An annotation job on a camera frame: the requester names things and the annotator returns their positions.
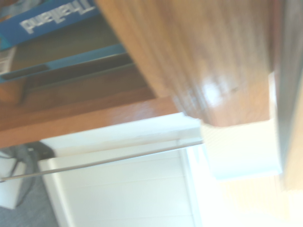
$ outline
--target metal rod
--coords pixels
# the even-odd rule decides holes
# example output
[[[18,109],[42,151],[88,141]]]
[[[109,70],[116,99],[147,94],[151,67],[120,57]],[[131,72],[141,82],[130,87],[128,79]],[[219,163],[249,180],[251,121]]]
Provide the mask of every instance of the metal rod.
[[[33,173],[33,174],[22,174],[22,175],[17,175],[17,176],[3,177],[3,178],[1,178],[0,182],[4,182],[4,181],[8,181],[8,180],[14,180],[14,179],[19,179],[19,178],[28,178],[28,177],[34,177],[34,176],[42,176],[42,175],[46,175],[46,174],[54,174],[54,173],[68,171],[68,170],[82,169],[82,168],[91,167],[91,166],[98,166],[98,165],[101,165],[101,164],[106,164],[106,163],[111,163],[111,162],[117,162],[117,161],[122,161],[122,160],[126,160],[126,159],[131,159],[131,158],[135,158],[135,157],[142,157],[142,156],[146,156],[146,155],[153,155],[153,154],[157,154],[157,153],[178,150],[178,149],[187,148],[187,147],[191,147],[191,146],[195,146],[195,145],[200,145],[200,144],[202,144],[202,141],[198,141],[198,142],[194,142],[194,143],[190,143],[190,144],[180,145],[180,146],[177,146],[174,149],[170,149],[170,150],[167,150],[167,148],[165,148],[165,149],[154,150],[154,151],[145,152],[145,153],[141,153],[141,154],[135,154],[135,155],[128,155],[128,156],[123,156],[123,157],[111,158],[111,159],[107,159],[107,160],[103,160],[103,161],[99,161],[99,162],[93,162],[93,163],[88,163],[88,164],[83,164],[83,165],[78,165],[78,166],[70,166],[70,167],[65,167],[65,168],[46,170],[46,171],[42,171],[42,172],[38,172],[38,173]]]

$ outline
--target book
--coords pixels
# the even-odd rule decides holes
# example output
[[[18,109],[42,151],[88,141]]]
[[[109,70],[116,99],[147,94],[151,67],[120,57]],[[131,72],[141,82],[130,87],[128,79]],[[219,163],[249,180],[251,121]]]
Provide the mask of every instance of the book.
[[[0,50],[98,14],[93,0],[1,0]]]
[[[82,75],[131,63],[101,14],[0,52],[0,83],[22,78]]]

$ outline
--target wood grain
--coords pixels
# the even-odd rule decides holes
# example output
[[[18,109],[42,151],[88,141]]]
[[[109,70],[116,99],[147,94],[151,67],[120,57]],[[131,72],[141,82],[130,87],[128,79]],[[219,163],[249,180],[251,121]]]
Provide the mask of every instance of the wood grain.
[[[177,113],[155,99],[135,66],[28,91],[16,106],[0,105],[0,148],[73,132]]]
[[[21,102],[26,78],[0,84],[0,103],[17,105]]]
[[[96,0],[158,96],[214,126],[269,119],[269,0]]]
[[[47,121],[42,116],[43,121],[40,122],[31,122],[15,128],[2,128],[0,130],[0,147],[174,113],[178,113],[178,111],[171,98],[167,97],[92,112],[74,113],[73,116],[67,115]]]

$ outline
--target black cable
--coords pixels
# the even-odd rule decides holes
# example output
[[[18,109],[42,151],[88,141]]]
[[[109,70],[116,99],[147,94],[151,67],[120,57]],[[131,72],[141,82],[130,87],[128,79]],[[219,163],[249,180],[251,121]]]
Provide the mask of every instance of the black cable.
[[[28,153],[28,155],[30,156],[30,159],[31,159],[31,161],[32,161],[32,172],[34,173],[34,172],[36,172],[36,162],[37,162],[37,158],[32,157],[28,150],[27,150],[27,153]],[[16,205],[16,207],[20,206],[20,205],[24,202],[24,200],[26,199],[27,195],[28,195],[29,192],[32,190],[32,188],[33,188],[35,182],[36,182],[36,178],[35,178],[35,177],[32,177],[32,178],[31,178],[31,183],[30,183],[30,185],[29,185],[27,191],[24,193],[24,195],[22,196],[22,198],[19,200],[19,202],[18,202],[18,204]]]

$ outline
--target white wall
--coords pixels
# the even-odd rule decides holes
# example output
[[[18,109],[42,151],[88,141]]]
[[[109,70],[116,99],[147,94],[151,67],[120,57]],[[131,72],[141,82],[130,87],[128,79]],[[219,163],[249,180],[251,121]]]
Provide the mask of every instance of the white wall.
[[[42,170],[133,152],[124,148],[40,162]],[[61,227],[199,227],[189,168],[181,151],[45,175]]]

